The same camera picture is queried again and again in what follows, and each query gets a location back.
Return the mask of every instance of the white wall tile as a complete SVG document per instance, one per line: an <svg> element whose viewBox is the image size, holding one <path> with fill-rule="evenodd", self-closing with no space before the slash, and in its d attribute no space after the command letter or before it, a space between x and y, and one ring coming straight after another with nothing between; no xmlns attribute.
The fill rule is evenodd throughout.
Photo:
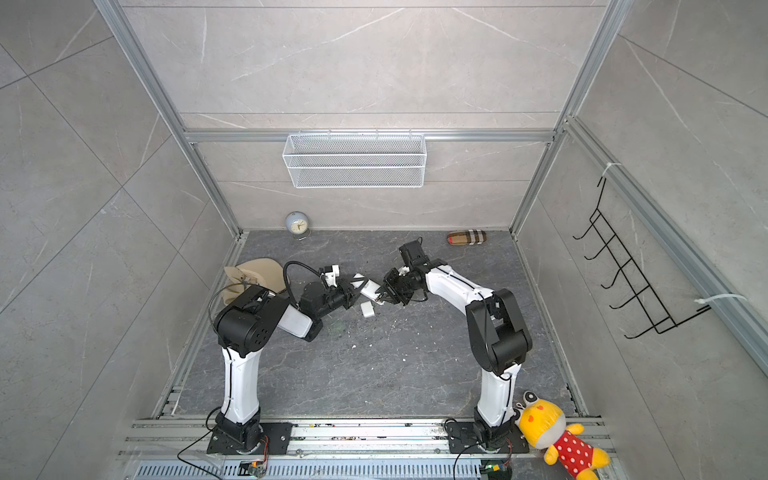
<svg viewBox="0 0 768 480"><path fill-rule="evenodd" d="M176 255L38 478L107 478L125 429L151 415L207 293Z"/></svg>
<svg viewBox="0 0 768 480"><path fill-rule="evenodd" d="M759 478L766 471L765 424L752 412L762 410L768 379L720 319L709 312L660 335L651 331L638 339L624 337L641 332L650 322L636 300L619 310L609 307L631 298L631 292L621 276L609 290L599 286L609 284L617 268L605 251L595 260L584 259L601 248L597 234L591 231L582 240L573 238L589 225L600 193L595 188L600 173L579 146L567 141L540 199L605 319L611 342L621 352L685 478ZM698 293L610 184L603 192L601 211L673 318L680 322L693 314L699 307L693 302ZM602 220L596 225L605 236L607 225ZM611 249L620 249L616 240ZM630 278L641 280L638 275ZM642 287L644 282L634 285ZM655 320L665 317L651 294L642 298ZM743 414L731 415L734 408ZM623 463L630 456L638 459L636 452L620 450L619 455Z"/></svg>
<svg viewBox="0 0 768 480"><path fill-rule="evenodd" d="M425 180L529 181L544 146L541 142L429 142Z"/></svg>
<svg viewBox="0 0 768 480"><path fill-rule="evenodd" d="M19 67L13 58L11 58L11 55L8 55L8 52L0 46L0 87L4 87L24 76L25 74L21 67Z"/></svg>
<svg viewBox="0 0 768 480"><path fill-rule="evenodd" d="M0 44L28 74L111 36L91 0L4 0Z"/></svg>
<svg viewBox="0 0 768 480"><path fill-rule="evenodd" d="M0 90L0 310L120 185L29 79Z"/></svg>
<svg viewBox="0 0 768 480"><path fill-rule="evenodd" d="M183 112L559 111L593 8L129 8Z"/></svg>
<svg viewBox="0 0 768 480"><path fill-rule="evenodd" d="M227 225L216 207L208 202L179 253L208 286L213 286L232 242Z"/></svg>
<svg viewBox="0 0 768 480"><path fill-rule="evenodd" d="M197 148L218 181L290 182L283 161L284 143L202 143Z"/></svg>
<svg viewBox="0 0 768 480"><path fill-rule="evenodd" d="M32 80L121 184L170 135L114 38Z"/></svg>
<svg viewBox="0 0 768 480"><path fill-rule="evenodd" d="M768 118L621 38L580 117L768 319Z"/></svg>
<svg viewBox="0 0 768 480"><path fill-rule="evenodd" d="M768 114L768 2L637 0L621 34Z"/></svg>
<svg viewBox="0 0 768 480"><path fill-rule="evenodd" d="M310 228L506 230L527 181L427 182L420 188L294 188L281 182L220 182L244 229L281 229L292 211Z"/></svg>
<svg viewBox="0 0 768 480"><path fill-rule="evenodd" d="M203 185L172 139L157 149L125 190L176 248L208 203Z"/></svg>
<svg viewBox="0 0 768 480"><path fill-rule="evenodd" d="M629 478L682 480L601 311L538 200L518 242L589 413L603 417Z"/></svg>
<svg viewBox="0 0 768 480"><path fill-rule="evenodd" d="M218 181L290 182L279 142L199 144ZM530 180L541 142L428 142L426 181Z"/></svg>
<svg viewBox="0 0 768 480"><path fill-rule="evenodd" d="M461 114L181 114L187 128L554 128L559 111Z"/></svg>
<svg viewBox="0 0 768 480"><path fill-rule="evenodd" d="M0 477L42 469L175 255L121 190L0 314Z"/></svg>

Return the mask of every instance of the aluminum rail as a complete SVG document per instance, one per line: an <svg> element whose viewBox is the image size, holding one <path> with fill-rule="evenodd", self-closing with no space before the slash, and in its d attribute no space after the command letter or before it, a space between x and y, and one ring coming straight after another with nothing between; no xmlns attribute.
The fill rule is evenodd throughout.
<svg viewBox="0 0 768 480"><path fill-rule="evenodd" d="M578 118L569 117L565 123L565 131L576 140L600 170L605 169L608 163L617 163L616 158ZM609 168L605 177L611 181L614 189L642 220L702 297L718 293L738 293L626 168L621 165ZM765 320L748 302L736 298L721 298L708 305L768 376L768 329Z"/></svg>
<svg viewBox="0 0 768 480"><path fill-rule="evenodd" d="M536 171L534 172L531 181L528 183L528 189L525 191L525 195L523 195L523 199L520 202L520 207L518 207L515 218L509 226L509 231L512 233L513 237L516 237L520 233L520 229L533 207L533 203L541 189L541 185L544 184L544 179L547 177L550 168L552 168L554 158L557 156L562 142L563 123L565 122L565 119L572 115L576 115L579 108L581 108L581 104L584 103L589 87L592 85L595 76L597 76L600 66L603 65L608 50L611 49L611 45L621 28L621 24L624 23L624 19L627 17L627 13L632 6L632 1L633 0L611 0L611 2L608 3L603 20L598 27L598 33L594 36L594 40L587 52L584 64L581 66L581 70L576 77L576 82L571 89L571 93L568 95L563 111L560 113L558 122L555 125L554 141L547 146L542 154L541 160L536 167Z"/></svg>
<svg viewBox="0 0 768 480"><path fill-rule="evenodd" d="M294 134L419 134L427 141L552 141L553 130L517 128L517 129L211 129L187 130L184 136L188 142L285 142L288 135Z"/></svg>
<svg viewBox="0 0 768 480"><path fill-rule="evenodd" d="M230 229L232 236L238 237L243 231L237 224L237 219L224 199L221 190L219 190L213 175L210 174L205 162L203 162L200 152L184 139L184 126L181 123L178 111L147 60L144 49L141 48L141 44L129 25L122 8L115 0L94 0L94 2L101 12L101 16L104 17L104 21L107 22L107 25L112 30L118 44L123 49L128 63L133 67L136 75L152 99L154 106L179 144L179 148L181 148L197 178L203 184L206 193L208 193L214 206L219 211L219 215L221 215L227 228Z"/></svg>

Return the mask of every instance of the alarm clock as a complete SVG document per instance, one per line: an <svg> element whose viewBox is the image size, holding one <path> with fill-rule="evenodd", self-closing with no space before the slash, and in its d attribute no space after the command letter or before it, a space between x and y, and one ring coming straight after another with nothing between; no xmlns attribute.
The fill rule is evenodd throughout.
<svg viewBox="0 0 768 480"><path fill-rule="evenodd" d="M310 219L301 212L292 212L286 217L286 228L294 240L304 240L310 235Z"/></svg>

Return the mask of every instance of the wire mesh basket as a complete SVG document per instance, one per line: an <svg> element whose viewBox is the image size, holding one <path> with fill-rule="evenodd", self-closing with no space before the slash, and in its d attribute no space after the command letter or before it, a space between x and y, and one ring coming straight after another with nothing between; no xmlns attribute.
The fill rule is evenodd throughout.
<svg viewBox="0 0 768 480"><path fill-rule="evenodd" d="M296 188L421 187L427 147L408 132L291 134L283 159Z"/></svg>

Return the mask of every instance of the dark gray tile floor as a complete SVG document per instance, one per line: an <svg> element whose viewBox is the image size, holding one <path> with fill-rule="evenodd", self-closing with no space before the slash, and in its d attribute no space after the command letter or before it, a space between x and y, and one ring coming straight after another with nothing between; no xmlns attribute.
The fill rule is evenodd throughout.
<svg viewBox="0 0 768 480"><path fill-rule="evenodd" d="M315 231L301 241L285 231L254 231L240 262L270 257L317 267L338 263L342 274L360 272L381 283L390 268L402 266L398 247L419 236L430 258L444 260L483 286L514 293L534 341L516 395L531 389L574 414L553 346L506 232L489 232L482 245L454 247L446 242L445 232L434 231ZM298 267L290 278L297 296L302 285L313 280ZM262 415L472 416L481 370L469 348L465 316L437 296L424 303L374 308L376 315L370 318L363 318L359 306L332 312L311 343L276 330L261 356ZM221 349L210 331L176 415L205 414L220 405L223 379Z"/></svg>

